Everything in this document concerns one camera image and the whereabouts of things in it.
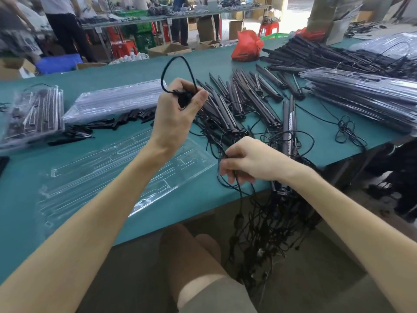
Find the shorts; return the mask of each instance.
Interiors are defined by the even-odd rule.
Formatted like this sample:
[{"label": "shorts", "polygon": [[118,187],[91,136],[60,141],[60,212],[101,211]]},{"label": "shorts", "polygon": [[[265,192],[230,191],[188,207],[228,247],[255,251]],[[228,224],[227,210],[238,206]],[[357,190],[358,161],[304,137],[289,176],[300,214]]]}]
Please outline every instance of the shorts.
[{"label": "shorts", "polygon": [[35,38],[26,30],[3,30],[0,31],[0,38],[6,43],[7,47],[17,56],[22,55],[41,55]]},{"label": "shorts", "polygon": [[179,313],[256,313],[243,285],[230,277],[216,280],[189,300]]}]

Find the teal table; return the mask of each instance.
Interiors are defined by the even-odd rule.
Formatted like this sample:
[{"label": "teal table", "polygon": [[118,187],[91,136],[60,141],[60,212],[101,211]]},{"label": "teal table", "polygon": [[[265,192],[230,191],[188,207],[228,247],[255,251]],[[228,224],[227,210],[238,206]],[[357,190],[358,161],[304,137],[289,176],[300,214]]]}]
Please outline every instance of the teal table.
[{"label": "teal table", "polygon": [[[345,41],[348,46],[351,40]],[[282,40],[266,41],[269,49],[282,45]],[[209,82],[208,73],[220,75],[225,81],[232,74],[232,68],[243,68],[255,71],[255,62],[232,62],[231,54],[234,47],[224,47],[204,51],[196,51],[185,55],[193,70],[194,76]],[[112,88],[120,85],[134,84],[160,78],[163,67],[170,57],[158,57],[140,62],[130,62],[102,68],[91,68],[65,74],[54,74],[14,82],[1,82],[0,93],[2,102],[12,101],[16,91],[26,89],[37,83],[58,85],[64,90],[65,109],[83,92]],[[166,82],[181,77],[190,80],[190,74],[183,61],[175,61],[166,74]],[[317,100],[308,97],[299,102],[302,107],[324,119],[333,120]],[[282,115],[282,104],[274,104],[278,115]],[[332,105],[329,110],[336,116],[348,114]],[[348,114],[356,123],[356,134],[368,141],[372,148],[399,138],[401,135],[384,126],[354,114]],[[301,131],[310,133],[315,138],[315,146],[307,154],[307,158],[317,166],[326,166],[360,152],[360,149],[348,142],[339,144],[334,141],[337,127],[317,120],[302,110],[297,110],[297,126]],[[245,125],[251,125],[256,116],[248,116]],[[133,134],[149,128],[149,123],[131,122],[121,126],[117,131],[94,132],[95,139],[62,145],[58,147],[33,148],[18,152],[11,156],[11,161],[0,178],[0,283],[23,262],[41,243],[37,239],[39,229],[35,222],[35,205],[41,186],[42,173],[51,167],[68,163],[87,152],[101,149],[108,144],[123,140]],[[193,125],[192,131],[198,132]],[[257,124],[255,132],[265,130]],[[190,135],[190,138],[206,147],[206,138]],[[311,139],[300,134],[303,144],[301,152],[308,149]],[[268,183],[257,182],[257,190],[268,188]],[[246,185],[243,190],[250,192]],[[216,168],[212,167],[188,184],[174,190],[169,195],[146,209],[130,217],[120,232],[116,244],[126,242],[138,236],[158,230],[191,216],[213,209],[238,198],[238,192],[222,187],[216,178]]]}]

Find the red plastic bag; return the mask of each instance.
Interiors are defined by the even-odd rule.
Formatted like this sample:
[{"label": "red plastic bag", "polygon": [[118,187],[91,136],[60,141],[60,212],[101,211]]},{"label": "red plastic bag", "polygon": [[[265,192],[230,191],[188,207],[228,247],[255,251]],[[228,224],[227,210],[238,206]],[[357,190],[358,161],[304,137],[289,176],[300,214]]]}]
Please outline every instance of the red plastic bag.
[{"label": "red plastic bag", "polygon": [[255,61],[259,59],[259,53],[264,42],[252,30],[237,33],[238,42],[232,52],[232,60]]}]

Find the blue container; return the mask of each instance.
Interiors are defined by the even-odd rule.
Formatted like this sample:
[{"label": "blue container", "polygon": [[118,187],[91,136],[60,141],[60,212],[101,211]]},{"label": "blue container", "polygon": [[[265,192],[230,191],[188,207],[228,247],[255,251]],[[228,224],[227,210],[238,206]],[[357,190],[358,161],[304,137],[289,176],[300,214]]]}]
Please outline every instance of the blue container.
[{"label": "blue container", "polygon": [[80,54],[71,54],[56,57],[45,57],[35,63],[36,68],[43,75],[51,73],[64,73],[77,68],[77,63],[83,62]]}]

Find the black pants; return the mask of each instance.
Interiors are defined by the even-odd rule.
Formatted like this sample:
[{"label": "black pants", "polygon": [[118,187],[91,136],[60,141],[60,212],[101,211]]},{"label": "black pants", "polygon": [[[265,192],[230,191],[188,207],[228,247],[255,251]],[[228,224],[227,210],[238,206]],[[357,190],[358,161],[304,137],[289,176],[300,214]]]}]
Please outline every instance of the black pants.
[{"label": "black pants", "polygon": [[86,32],[78,24],[75,15],[70,13],[47,14],[46,17],[67,55],[78,53],[74,46],[75,41],[80,49],[81,56],[84,56],[88,62],[97,62],[87,41]]},{"label": "black pants", "polygon": [[172,42],[179,42],[181,32],[181,45],[186,46],[188,42],[188,22],[186,18],[172,20]]},{"label": "black pants", "polygon": [[219,16],[218,14],[213,15],[214,20],[214,29],[216,30],[216,40],[218,39],[218,23],[219,23]]}]

